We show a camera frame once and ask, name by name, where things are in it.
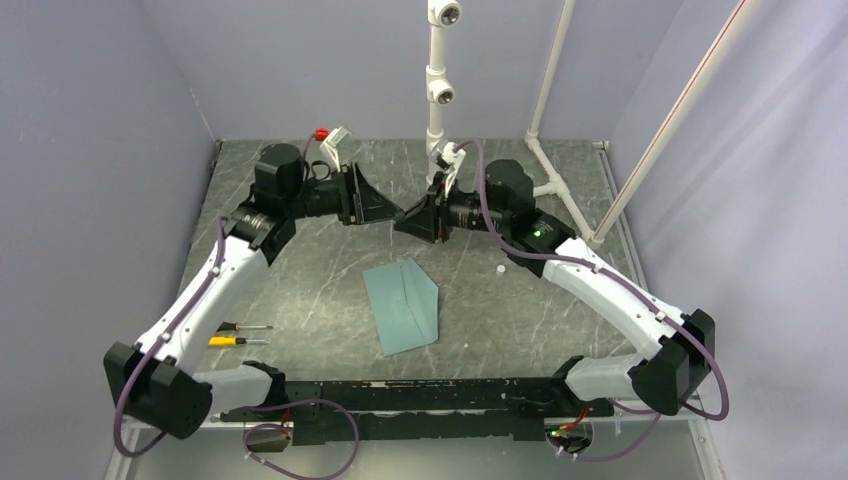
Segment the teal paper envelope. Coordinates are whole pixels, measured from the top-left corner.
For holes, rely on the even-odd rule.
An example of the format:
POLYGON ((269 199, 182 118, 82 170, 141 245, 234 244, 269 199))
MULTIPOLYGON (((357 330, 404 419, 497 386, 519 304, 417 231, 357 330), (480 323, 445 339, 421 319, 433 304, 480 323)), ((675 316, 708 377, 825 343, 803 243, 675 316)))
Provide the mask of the teal paper envelope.
POLYGON ((363 272, 384 356, 439 339, 439 288, 412 258, 363 272))

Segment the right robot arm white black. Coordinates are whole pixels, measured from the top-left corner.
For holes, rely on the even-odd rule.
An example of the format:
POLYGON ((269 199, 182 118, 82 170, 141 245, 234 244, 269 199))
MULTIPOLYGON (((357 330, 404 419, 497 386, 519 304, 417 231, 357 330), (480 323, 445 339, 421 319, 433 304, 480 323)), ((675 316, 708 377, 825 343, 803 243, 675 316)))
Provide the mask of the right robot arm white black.
POLYGON ((493 161, 482 180, 483 193, 448 191, 437 174, 394 227, 430 243, 447 241, 455 229, 494 234, 511 261, 573 294, 633 345, 632 355, 569 359, 554 376, 555 409, 574 415, 590 401, 634 399, 662 415, 692 410, 689 400, 715 364, 712 317, 657 299, 601 259, 537 207, 532 179, 517 161, 493 161))

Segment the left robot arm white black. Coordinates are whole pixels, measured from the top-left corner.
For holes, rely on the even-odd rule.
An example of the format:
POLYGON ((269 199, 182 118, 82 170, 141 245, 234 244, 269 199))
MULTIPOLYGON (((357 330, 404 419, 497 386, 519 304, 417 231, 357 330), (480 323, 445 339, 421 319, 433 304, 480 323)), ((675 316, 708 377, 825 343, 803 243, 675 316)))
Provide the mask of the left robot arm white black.
POLYGON ((284 372, 245 361, 234 369, 200 373, 209 340, 234 302, 295 236, 298 220, 334 216, 358 226, 394 220, 401 213, 357 164, 342 165, 319 180, 309 177, 298 147, 265 147, 254 165, 248 198, 218 219, 216 243, 186 289, 135 342, 116 342, 104 356, 115 403, 116 446, 127 449, 125 417, 177 439, 191 436, 215 413, 250 408, 264 420, 279 417, 288 402, 284 372))

